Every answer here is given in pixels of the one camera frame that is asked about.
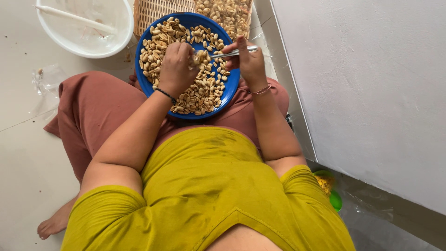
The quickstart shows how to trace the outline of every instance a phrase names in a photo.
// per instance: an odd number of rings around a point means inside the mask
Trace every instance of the brown pants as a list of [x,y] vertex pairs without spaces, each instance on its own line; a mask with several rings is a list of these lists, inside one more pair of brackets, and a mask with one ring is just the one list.
[[[268,78],[268,82],[273,85],[271,91],[285,117],[288,94],[275,80]],[[44,130],[62,139],[79,181],[82,181],[88,164],[105,140],[147,99],[135,87],[100,71],[89,71],[63,81],[59,86],[59,97],[58,114]],[[203,124],[235,129],[260,149],[252,97],[242,80],[224,110]],[[165,118],[153,149],[184,130],[185,127],[179,128]]]

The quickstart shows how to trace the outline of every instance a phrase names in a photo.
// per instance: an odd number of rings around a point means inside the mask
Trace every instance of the shirt sleeve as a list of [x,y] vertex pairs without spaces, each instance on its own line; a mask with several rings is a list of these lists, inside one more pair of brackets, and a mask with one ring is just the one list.
[[311,249],[355,250],[347,227],[307,166],[293,167],[280,180]]
[[118,224],[125,224],[134,212],[146,206],[143,197],[133,189],[107,185],[82,195],[74,204],[61,251],[88,250],[95,240],[104,240]]

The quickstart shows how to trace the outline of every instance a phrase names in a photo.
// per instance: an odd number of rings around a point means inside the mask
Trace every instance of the bracelet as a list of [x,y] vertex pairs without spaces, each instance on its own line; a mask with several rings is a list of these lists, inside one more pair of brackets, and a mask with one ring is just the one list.
[[269,90],[273,85],[268,82],[268,85],[260,90],[258,90],[257,92],[248,92],[249,94],[262,94],[264,92],[266,92],[267,90]]
[[167,92],[161,90],[160,88],[156,88],[155,91],[160,91],[160,92],[164,93],[166,96],[168,96],[172,100],[173,105],[177,104],[177,100],[174,97],[172,97],[171,95],[169,95]]

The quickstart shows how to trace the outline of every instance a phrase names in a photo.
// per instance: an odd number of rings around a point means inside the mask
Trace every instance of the green bowl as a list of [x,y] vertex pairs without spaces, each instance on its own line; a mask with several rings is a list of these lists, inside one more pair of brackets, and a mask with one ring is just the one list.
[[[320,171],[314,172],[313,175],[328,176],[328,177],[334,176],[330,171],[326,171],[326,170],[320,170]],[[333,208],[336,210],[336,212],[339,212],[339,210],[341,210],[341,208],[342,208],[342,198],[339,195],[339,193],[337,191],[335,191],[334,189],[331,190],[330,204],[333,206]]]

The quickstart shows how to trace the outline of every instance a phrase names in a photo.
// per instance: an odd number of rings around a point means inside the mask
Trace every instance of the blue bowl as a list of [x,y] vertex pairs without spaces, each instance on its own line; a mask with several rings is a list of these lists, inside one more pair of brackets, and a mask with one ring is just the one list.
[[[149,82],[147,80],[147,78],[142,74],[143,69],[140,68],[139,65],[139,58],[140,58],[140,54],[141,54],[141,49],[145,48],[142,45],[142,41],[144,39],[147,40],[151,40],[152,39],[152,35],[150,34],[150,27],[151,26],[155,26],[158,23],[162,23],[164,21],[166,21],[169,17],[174,17],[174,18],[178,18],[180,20],[180,24],[183,25],[186,28],[190,28],[190,27],[196,27],[198,25],[203,25],[205,28],[210,28],[211,32],[213,33],[217,33],[219,35],[219,39],[222,39],[225,45],[231,44],[232,40],[231,38],[229,38],[229,35],[226,33],[225,30],[223,30],[223,28],[221,26],[219,26],[215,21],[213,21],[212,19],[196,14],[196,13],[190,13],[190,12],[182,12],[182,13],[172,13],[170,15],[164,16],[158,20],[156,20],[155,22],[153,22],[144,32],[144,34],[142,34],[141,39],[138,43],[138,48],[136,50],[136,58],[135,58],[135,68],[136,68],[136,76],[138,77],[139,83],[141,85],[142,90],[144,91],[144,93],[146,94],[147,97],[149,97],[154,90],[152,89],[152,83]],[[195,50],[205,50],[203,48],[203,44],[202,43],[193,43],[191,45]],[[212,71],[217,71],[217,67],[212,66]],[[194,113],[189,113],[187,115],[185,114],[179,114],[179,113],[172,113],[171,111],[169,111],[169,115],[174,116],[174,117],[178,117],[178,118],[182,118],[182,119],[188,119],[188,120],[193,120],[193,119],[203,119],[206,117],[210,117],[215,115],[216,113],[218,113],[219,111],[221,111],[232,99],[232,97],[235,94],[235,91],[237,90],[237,87],[239,85],[239,79],[240,79],[240,70],[239,69],[234,69],[232,71],[230,71],[230,75],[227,76],[227,81],[225,82],[225,90],[223,92],[223,96],[220,97],[221,99],[221,104],[218,108],[215,108],[213,112],[206,112],[206,114],[204,115],[195,115]]]

